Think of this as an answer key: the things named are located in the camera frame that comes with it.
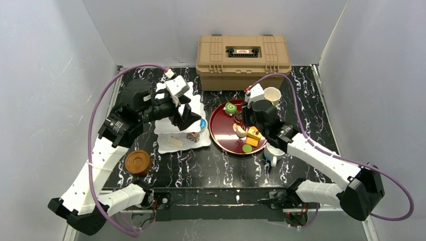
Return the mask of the blue sprinkled donut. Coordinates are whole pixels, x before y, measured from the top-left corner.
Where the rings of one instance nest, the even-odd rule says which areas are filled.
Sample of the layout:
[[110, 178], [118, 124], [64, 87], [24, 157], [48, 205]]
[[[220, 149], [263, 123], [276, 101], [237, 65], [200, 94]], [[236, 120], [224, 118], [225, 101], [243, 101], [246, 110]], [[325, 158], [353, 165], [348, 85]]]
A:
[[206, 127], [207, 127], [207, 122], [206, 122], [205, 119], [202, 118], [200, 120], [200, 132], [204, 131], [206, 129]]

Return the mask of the red round tray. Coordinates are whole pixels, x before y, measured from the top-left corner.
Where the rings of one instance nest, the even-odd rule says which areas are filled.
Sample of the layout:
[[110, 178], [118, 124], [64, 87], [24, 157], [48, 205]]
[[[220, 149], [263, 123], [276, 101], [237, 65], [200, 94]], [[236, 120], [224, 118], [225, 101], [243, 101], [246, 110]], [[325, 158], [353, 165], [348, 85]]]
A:
[[246, 137], [239, 138], [237, 136], [235, 130], [239, 125], [235, 122], [234, 118], [226, 114], [224, 110], [226, 104], [229, 102], [234, 104], [238, 111], [241, 111], [241, 103], [243, 101], [243, 99], [235, 99], [219, 104], [212, 112], [209, 119], [212, 140], [224, 151], [236, 155], [254, 154], [263, 150], [267, 144], [266, 139], [261, 137], [256, 147], [251, 146], [252, 150], [250, 152], [243, 151], [243, 146], [246, 144]]

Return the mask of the chocolate glazed donut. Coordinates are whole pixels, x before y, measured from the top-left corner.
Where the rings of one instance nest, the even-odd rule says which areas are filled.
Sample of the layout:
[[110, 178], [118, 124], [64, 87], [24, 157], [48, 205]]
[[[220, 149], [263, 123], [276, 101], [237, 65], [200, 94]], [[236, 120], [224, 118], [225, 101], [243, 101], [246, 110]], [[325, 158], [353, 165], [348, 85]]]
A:
[[242, 111], [238, 111], [234, 114], [234, 121], [240, 124], [243, 121]]

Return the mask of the white three-tier dessert stand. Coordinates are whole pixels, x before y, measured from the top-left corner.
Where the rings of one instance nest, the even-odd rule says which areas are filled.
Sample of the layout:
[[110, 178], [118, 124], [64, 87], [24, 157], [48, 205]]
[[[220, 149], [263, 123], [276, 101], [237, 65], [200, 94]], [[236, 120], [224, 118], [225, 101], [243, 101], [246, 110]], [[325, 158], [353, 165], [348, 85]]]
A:
[[[206, 111], [204, 110], [204, 104], [201, 102], [201, 95], [193, 94], [193, 82], [188, 82], [190, 90], [185, 93], [185, 96], [191, 99], [189, 105], [194, 113], [199, 114], [201, 118], [206, 120]], [[158, 152], [160, 154], [174, 153], [178, 151], [185, 151], [189, 149], [197, 149], [201, 147], [208, 147], [211, 144], [209, 139], [208, 124], [204, 131], [200, 132], [200, 120], [193, 123], [189, 128], [180, 131], [178, 127], [174, 126], [169, 118], [163, 118], [155, 121], [154, 133], [158, 135]], [[186, 138], [187, 133], [200, 133], [200, 139], [194, 143]], [[182, 148], [169, 147], [167, 142], [170, 136], [176, 137], [184, 142]]]

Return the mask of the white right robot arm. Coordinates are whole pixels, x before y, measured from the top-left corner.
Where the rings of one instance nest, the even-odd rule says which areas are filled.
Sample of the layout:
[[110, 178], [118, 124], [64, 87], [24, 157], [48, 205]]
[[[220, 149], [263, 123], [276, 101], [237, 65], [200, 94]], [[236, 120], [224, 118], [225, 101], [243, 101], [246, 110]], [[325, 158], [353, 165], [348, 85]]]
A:
[[301, 130], [282, 122], [278, 110], [268, 100], [241, 104], [244, 124], [256, 127], [267, 143], [318, 169], [332, 180], [319, 183], [298, 179], [287, 188], [287, 197], [295, 202], [316, 202], [341, 208], [350, 217], [364, 221], [384, 197], [380, 174], [375, 166], [343, 161], [341, 156], [305, 137]]

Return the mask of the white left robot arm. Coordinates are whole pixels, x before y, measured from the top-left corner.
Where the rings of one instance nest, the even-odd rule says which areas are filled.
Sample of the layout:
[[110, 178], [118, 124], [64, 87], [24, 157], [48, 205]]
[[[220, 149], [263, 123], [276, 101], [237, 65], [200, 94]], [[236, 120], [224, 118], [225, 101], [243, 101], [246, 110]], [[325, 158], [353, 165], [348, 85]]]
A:
[[150, 207], [153, 191], [142, 180], [109, 194], [100, 191], [123, 157], [134, 157], [142, 172], [151, 168], [141, 151], [129, 152], [146, 123], [154, 122], [169, 132], [196, 132], [201, 114], [200, 96], [193, 94], [193, 83], [181, 76], [156, 85], [146, 79], [132, 80], [100, 127], [78, 176], [61, 197], [50, 200], [48, 208], [75, 230], [94, 235], [115, 214], [131, 206]]

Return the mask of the white round cream puff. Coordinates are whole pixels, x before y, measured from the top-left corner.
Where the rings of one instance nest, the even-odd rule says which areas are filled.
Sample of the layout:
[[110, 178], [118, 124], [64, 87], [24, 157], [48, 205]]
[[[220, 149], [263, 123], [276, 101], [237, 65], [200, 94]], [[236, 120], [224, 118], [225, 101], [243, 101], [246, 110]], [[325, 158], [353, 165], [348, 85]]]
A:
[[238, 136], [238, 138], [244, 138], [247, 136], [247, 131], [244, 130], [241, 126], [236, 127], [235, 133]]

